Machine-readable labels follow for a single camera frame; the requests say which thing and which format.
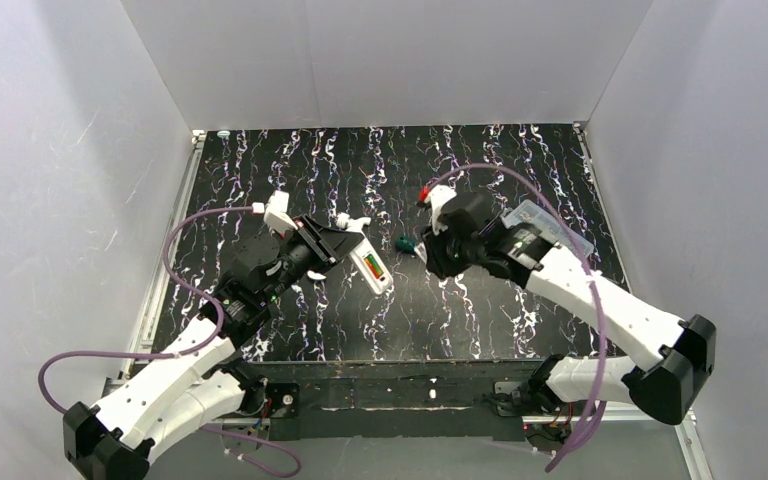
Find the green battery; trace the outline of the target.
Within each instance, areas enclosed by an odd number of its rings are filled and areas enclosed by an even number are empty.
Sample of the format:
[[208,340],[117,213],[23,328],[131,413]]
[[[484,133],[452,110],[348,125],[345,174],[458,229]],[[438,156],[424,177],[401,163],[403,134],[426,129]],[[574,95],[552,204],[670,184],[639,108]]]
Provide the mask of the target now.
[[379,263],[376,260],[374,254],[368,254],[364,257],[364,261],[374,276],[380,277],[383,274]]

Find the orange battery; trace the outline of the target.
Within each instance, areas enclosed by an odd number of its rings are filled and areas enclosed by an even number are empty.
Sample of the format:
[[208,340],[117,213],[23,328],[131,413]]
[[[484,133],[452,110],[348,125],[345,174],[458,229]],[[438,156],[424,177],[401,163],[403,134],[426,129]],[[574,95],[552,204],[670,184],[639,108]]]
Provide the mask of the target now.
[[375,279],[383,282],[386,280],[386,270],[382,266],[382,264],[377,260],[376,257],[370,256],[366,259],[367,264],[369,265],[369,269],[371,270],[372,274],[374,275]]

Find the white remote control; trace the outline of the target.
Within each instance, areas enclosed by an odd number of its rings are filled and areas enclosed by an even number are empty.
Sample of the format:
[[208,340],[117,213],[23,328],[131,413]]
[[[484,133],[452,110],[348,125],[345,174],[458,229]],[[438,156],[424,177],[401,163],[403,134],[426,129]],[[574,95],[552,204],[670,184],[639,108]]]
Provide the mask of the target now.
[[383,295],[392,287],[392,274],[365,235],[349,253],[349,258],[373,294]]

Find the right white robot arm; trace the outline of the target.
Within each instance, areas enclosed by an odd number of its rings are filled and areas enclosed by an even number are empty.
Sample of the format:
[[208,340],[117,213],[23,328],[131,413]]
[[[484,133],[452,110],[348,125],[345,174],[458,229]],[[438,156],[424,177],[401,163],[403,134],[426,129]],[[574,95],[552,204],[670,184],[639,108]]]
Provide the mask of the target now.
[[715,365],[717,329],[696,314],[682,319],[635,297],[598,271],[586,272],[577,238],[531,201],[501,214],[477,193],[437,185],[419,206],[431,213],[421,257],[440,279],[477,266],[491,276],[564,308],[618,346],[623,354],[599,360],[552,355],[525,381],[515,401],[551,409],[584,400],[594,382],[598,397],[635,405],[652,419],[680,424]]

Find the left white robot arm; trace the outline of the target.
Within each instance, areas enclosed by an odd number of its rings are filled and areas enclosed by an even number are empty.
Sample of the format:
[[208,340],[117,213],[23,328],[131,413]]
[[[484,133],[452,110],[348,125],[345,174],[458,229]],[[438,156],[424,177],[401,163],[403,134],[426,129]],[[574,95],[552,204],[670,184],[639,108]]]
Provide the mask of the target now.
[[209,300],[173,343],[139,373],[95,403],[62,417],[64,453],[85,479],[142,479],[169,448],[226,414],[262,421],[284,385],[254,372],[237,351],[277,317],[277,301],[309,272],[350,259],[380,270],[365,218],[341,215],[334,227],[307,215],[267,214],[264,243],[243,245]]

